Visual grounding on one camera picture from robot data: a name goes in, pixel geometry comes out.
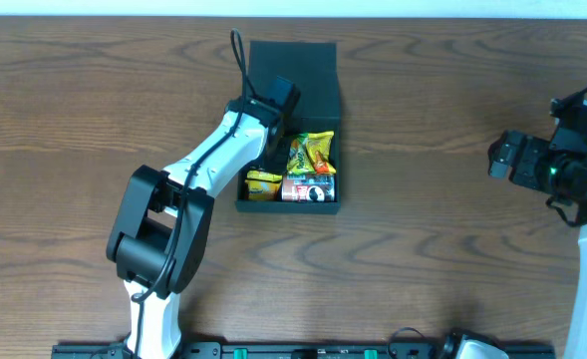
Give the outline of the orange yellow peanut snack packet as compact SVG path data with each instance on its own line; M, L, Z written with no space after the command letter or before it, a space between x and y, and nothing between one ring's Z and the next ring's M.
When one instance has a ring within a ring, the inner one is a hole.
M307 154L317 174L334 175L337 172L329 161L333 137L333 131L307 135Z

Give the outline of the green pandan cake packet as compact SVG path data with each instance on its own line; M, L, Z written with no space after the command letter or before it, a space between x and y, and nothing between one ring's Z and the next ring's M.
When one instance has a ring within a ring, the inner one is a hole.
M307 135L300 134L292 138L287 162L289 175L307 175L315 172L306 150Z

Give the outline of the red Pringles can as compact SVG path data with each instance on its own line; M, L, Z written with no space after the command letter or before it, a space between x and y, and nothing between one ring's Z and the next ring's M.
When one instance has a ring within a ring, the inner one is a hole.
M292 202L330 202L335 200L333 175L287 175L281 185L281 199Z

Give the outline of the black gift box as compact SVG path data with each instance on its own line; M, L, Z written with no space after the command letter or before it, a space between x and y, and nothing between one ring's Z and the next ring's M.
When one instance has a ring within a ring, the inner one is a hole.
M239 212L336 214L341 206L341 94L337 74L335 43L251 41L248 78L260 96L268 94L276 77L293 83L300 99L267 170L284 173L294 135L333 131L329 162L336 169L334 199L324 202L253 201L247 199L244 183L251 165L238 174L236 209Z

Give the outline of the yellow biscuit packet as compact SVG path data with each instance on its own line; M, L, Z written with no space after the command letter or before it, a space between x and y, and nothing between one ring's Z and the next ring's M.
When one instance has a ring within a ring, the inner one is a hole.
M281 186L280 182L247 179L247 199L252 201L274 201Z

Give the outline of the yellow Apollo wafer packet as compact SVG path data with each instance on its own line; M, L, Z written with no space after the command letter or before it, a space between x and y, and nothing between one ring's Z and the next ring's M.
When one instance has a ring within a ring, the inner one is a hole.
M246 178L248 180L259 180L268 182L281 182L283 175L271 174L259 170L251 170L247 172Z

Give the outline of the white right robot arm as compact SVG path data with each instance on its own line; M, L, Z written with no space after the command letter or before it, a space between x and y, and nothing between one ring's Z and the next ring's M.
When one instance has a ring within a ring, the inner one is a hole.
M549 195L546 206L579 230L579 278L565 358L587 358L587 100L554 99L555 131L543 140L506 131L488 150L488 174Z

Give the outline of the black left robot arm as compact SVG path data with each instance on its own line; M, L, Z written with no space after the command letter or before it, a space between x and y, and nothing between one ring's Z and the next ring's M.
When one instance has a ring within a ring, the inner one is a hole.
M180 161L132 174L106 247L130 297L124 357L176 353L180 293L203 260L215 199L243 169L272 163L299 98L278 77L265 95L230 101L218 128Z

